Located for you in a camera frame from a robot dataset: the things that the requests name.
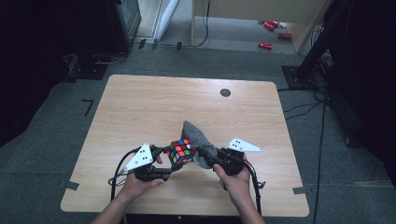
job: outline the hand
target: hand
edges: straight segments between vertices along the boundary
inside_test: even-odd
[[[159,164],[163,163],[160,156],[157,157],[157,162]],[[155,179],[150,182],[144,182],[136,179],[136,177],[134,177],[134,174],[128,174],[125,180],[125,184],[119,193],[120,196],[118,197],[122,197],[125,200],[128,200],[129,203],[131,203],[132,201],[140,197],[147,189],[156,188],[163,184],[163,182],[163,179]]]
[[[238,175],[227,175],[218,164],[214,164],[213,169],[220,178],[219,183],[230,194],[230,199],[234,205],[241,203],[245,199],[251,200],[249,191],[250,172],[246,167]]]

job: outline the rubik's cube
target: rubik's cube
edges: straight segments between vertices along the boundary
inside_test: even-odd
[[[172,164],[189,164],[195,155],[195,150],[191,149],[189,139],[172,142],[170,147],[167,155]]]

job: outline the white triangular marker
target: white triangular marker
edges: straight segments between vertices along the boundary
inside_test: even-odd
[[[145,143],[131,158],[131,160],[123,168],[123,172],[128,172],[137,167],[144,166],[152,162],[151,150],[149,149],[149,143]]]
[[[262,151],[260,147],[256,147],[254,145],[251,145],[248,142],[245,142],[244,140],[241,140],[237,137],[235,137],[228,145],[227,148],[235,150],[235,151],[241,151],[241,152],[257,152],[257,151]]]

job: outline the wooden table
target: wooden table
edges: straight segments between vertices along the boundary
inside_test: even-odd
[[[231,95],[221,96],[222,89]],[[266,181],[261,189],[264,216],[308,215],[305,195],[292,190],[302,181],[274,83],[125,75],[113,75],[106,85],[70,179],[80,186],[66,190],[62,209],[101,212],[110,202],[107,180],[122,156],[146,142],[165,147],[178,140],[184,120],[217,147],[237,136],[264,149],[247,154],[259,181]],[[166,155],[162,158],[159,167],[170,167]],[[237,216],[218,181],[212,170],[191,163],[147,191],[127,212]]]
[[[206,17],[208,1],[192,1],[192,45],[195,17]],[[315,26],[322,21],[330,3],[331,0],[216,0],[210,2],[209,17],[286,22],[288,33],[292,35],[292,44],[297,52],[301,52]]]

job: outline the gray carpet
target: gray carpet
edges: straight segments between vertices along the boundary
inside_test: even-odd
[[[0,148],[0,223],[88,223],[96,216],[63,212],[64,189],[58,184],[73,172],[109,76],[263,80],[285,89],[281,65],[299,65],[303,59],[273,52],[134,47],[124,60],[107,68],[103,80],[58,84],[28,129]],[[284,110],[316,101],[312,91],[281,91],[279,96]],[[82,99],[94,100],[86,117],[89,102]],[[294,109],[285,113],[285,118],[308,108]],[[307,191],[309,216],[265,219],[268,223],[312,223],[319,195],[317,223],[393,223],[396,191],[382,162],[365,148],[345,146],[343,127],[330,105],[325,108],[320,191],[316,192],[322,109],[319,105],[307,115],[287,120]],[[170,218],[174,223],[185,221]]]

